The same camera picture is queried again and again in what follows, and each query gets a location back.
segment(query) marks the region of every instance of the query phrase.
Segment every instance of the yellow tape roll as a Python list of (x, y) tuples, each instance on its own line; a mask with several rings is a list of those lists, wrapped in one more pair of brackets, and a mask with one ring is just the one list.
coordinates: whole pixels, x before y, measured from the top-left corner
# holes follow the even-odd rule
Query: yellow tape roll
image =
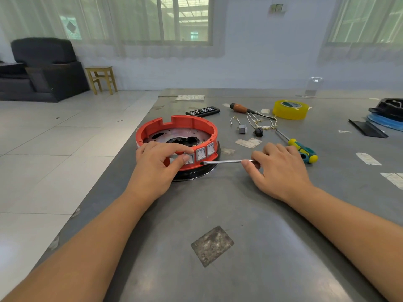
[(307, 104), (282, 99), (275, 102), (273, 114), (283, 119), (302, 120), (305, 118), (308, 108)]

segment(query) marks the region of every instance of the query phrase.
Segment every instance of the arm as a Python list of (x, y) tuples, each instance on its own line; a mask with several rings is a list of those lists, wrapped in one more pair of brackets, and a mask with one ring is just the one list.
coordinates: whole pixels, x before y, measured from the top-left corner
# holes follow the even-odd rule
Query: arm
[(256, 186), (311, 222), (390, 302), (403, 301), (403, 228), (315, 188), (295, 147), (269, 143), (242, 165)]
[(193, 149), (156, 142), (140, 147), (124, 193), (33, 270), (3, 302), (102, 301), (133, 228), (189, 159), (181, 155), (165, 167), (165, 157), (179, 151), (192, 153)]

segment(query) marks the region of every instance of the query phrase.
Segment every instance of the hand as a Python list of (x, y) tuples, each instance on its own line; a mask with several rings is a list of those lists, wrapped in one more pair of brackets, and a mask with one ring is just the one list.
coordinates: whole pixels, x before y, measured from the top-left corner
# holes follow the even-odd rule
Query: hand
[(180, 155), (165, 167), (165, 158), (175, 152), (191, 154), (194, 150), (177, 143), (152, 141), (143, 144), (136, 151), (137, 165), (124, 193), (143, 202), (147, 209), (155, 199), (168, 190), (176, 173), (189, 160), (188, 155)]
[(252, 159), (263, 167), (263, 174), (248, 160), (243, 160), (242, 166), (256, 186), (273, 198), (288, 203), (314, 188), (301, 155), (294, 146), (268, 143), (262, 152), (254, 151)]

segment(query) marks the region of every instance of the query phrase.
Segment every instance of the blue object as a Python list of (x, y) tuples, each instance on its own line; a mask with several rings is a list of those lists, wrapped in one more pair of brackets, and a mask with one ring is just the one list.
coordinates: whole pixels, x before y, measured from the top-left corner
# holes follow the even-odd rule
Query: blue object
[(379, 125), (389, 127), (389, 128), (395, 129), (395, 130), (403, 131), (403, 122), (391, 120), (391, 119), (388, 119), (387, 117), (380, 116), (379, 114), (376, 114), (376, 113), (368, 114), (367, 118)]

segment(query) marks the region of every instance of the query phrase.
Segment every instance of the screwdriver handle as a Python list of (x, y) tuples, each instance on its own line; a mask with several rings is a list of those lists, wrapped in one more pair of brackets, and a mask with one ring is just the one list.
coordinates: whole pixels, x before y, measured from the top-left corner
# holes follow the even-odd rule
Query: screwdriver handle
[(318, 160), (318, 155), (315, 151), (309, 147), (303, 146), (300, 142), (295, 139), (290, 139), (288, 145), (294, 146), (301, 154), (301, 158), (305, 163), (315, 163)]
[(229, 105), (229, 107), (236, 111), (236, 112), (240, 112), (240, 113), (255, 113), (253, 110), (246, 108), (245, 106), (242, 106), (240, 104), (236, 104), (236, 103), (231, 103), (231, 105)]

